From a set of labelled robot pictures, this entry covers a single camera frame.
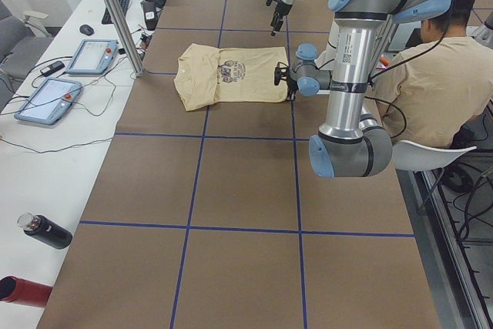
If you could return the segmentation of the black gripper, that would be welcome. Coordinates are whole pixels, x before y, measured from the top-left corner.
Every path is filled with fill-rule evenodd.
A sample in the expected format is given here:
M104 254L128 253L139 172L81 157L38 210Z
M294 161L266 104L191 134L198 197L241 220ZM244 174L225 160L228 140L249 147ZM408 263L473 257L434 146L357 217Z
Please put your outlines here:
M286 3L284 0L266 0L266 6L271 6L272 3L276 3L276 7L273 11L273 20L270 23L272 27L271 35L275 36L283 26L283 18L289 13L291 4Z
M291 68L284 62L278 62L274 69L274 85L278 86L281 81L287 84L287 100L295 101L297 92L297 81L291 76Z

